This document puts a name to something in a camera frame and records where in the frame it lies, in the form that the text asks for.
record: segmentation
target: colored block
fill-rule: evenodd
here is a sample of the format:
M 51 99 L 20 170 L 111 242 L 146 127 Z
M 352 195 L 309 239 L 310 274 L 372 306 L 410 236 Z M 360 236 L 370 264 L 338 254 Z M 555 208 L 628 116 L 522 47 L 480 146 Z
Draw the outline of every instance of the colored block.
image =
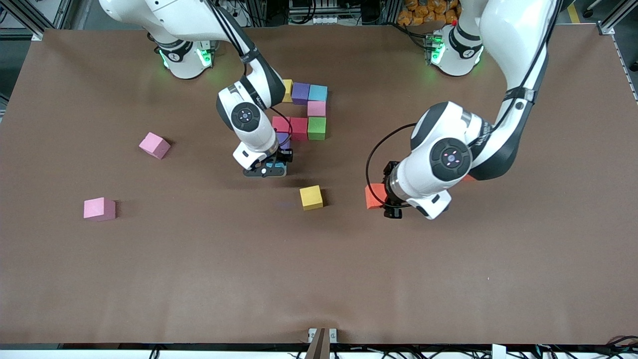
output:
M 162 159 L 164 155 L 166 155 L 170 145 L 160 136 L 149 132 L 149 134 L 146 135 L 144 140 L 140 143 L 140 148 L 149 155 Z
M 308 101 L 323 101 L 328 100 L 328 87 L 320 85 L 310 85 L 310 92 L 308 93 Z
M 308 117 L 310 116 L 325 117 L 325 102 L 308 101 Z
M 281 116 L 272 117 L 272 127 L 277 133 L 287 134 L 288 132 L 290 132 L 290 125 L 288 124 L 288 121 L 286 121 L 286 119 Z
M 292 86 L 292 103 L 295 105 L 307 105 L 308 94 L 310 94 L 310 85 L 295 82 Z
M 277 142 L 279 143 L 279 148 L 290 149 L 290 141 L 284 143 L 284 141 L 286 141 L 287 138 L 288 138 L 288 134 L 277 134 Z
M 301 195 L 301 205 L 304 207 L 304 211 L 323 207 L 321 188 L 319 186 L 300 188 L 299 194 Z
M 93 222 L 115 219 L 115 201 L 104 197 L 84 201 L 84 219 Z
M 325 117 L 308 118 L 308 139 L 311 141 L 325 140 Z
M 308 140 L 308 119 L 302 117 L 290 118 L 292 124 L 292 137 L 293 141 L 307 141 Z
M 377 197 L 382 199 L 384 202 L 388 199 L 388 194 L 385 193 L 385 185 L 383 183 L 370 183 L 370 187 L 372 187 L 372 191 L 376 194 Z M 370 192 L 370 187 L 366 186 L 366 208 L 371 210 L 374 208 L 381 208 L 383 206 L 382 202 L 379 202 Z
M 292 80 L 284 80 L 283 85 L 286 87 L 286 93 L 283 95 L 283 101 L 292 102 Z

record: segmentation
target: round black joint cover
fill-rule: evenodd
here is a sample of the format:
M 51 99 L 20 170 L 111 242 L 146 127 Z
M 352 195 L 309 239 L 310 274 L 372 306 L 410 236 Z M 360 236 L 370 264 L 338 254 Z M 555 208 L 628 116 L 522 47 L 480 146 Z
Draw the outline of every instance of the round black joint cover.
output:
M 440 139 L 430 152 L 432 173 L 444 182 L 465 176 L 470 169 L 472 158 L 465 143 L 453 139 Z
M 259 108 L 250 102 L 242 102 L 230 113 L 233 126 L 245 132 L 252 132 L 259 126 Z

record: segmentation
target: orange cube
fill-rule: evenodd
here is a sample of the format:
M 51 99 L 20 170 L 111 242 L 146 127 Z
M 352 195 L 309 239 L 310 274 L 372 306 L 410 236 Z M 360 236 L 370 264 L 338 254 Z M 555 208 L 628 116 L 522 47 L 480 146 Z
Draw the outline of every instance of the orange cube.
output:
M 370 187 L 372 187 L 372 191 L 376 194 L 377 197 L 382 199 L 384 202 L 388 199 L 388 194 L 385 193 L 385 185 L 383 183 L 371 183 Z M 379 202 L 370 192 L 370 187 L 366 186 L 366 207 L 369 210 L 374 208 L 381 208 L 383 203 Z

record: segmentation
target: green cube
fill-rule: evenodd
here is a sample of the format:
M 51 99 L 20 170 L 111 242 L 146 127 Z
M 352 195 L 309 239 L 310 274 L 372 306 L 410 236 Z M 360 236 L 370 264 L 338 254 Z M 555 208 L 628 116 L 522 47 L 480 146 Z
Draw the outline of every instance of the green cube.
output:
M 308 139 L 325 140 L 325 117 L 308 117 Z

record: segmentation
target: yellow cube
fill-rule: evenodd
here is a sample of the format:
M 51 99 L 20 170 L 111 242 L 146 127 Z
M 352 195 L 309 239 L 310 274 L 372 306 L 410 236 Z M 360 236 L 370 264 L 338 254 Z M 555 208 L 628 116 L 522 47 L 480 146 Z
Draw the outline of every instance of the yellow cube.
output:
M 321 198 L 321 189 L 319 186 L 300 188 L 301 205 L 304 211 L 315 210 L 323 207 L 323 199 Z
M 286 86 L 286 94 L 283 95 L 284 102 L 292 102 L 292 80 L 284 80 L 283 85 Z

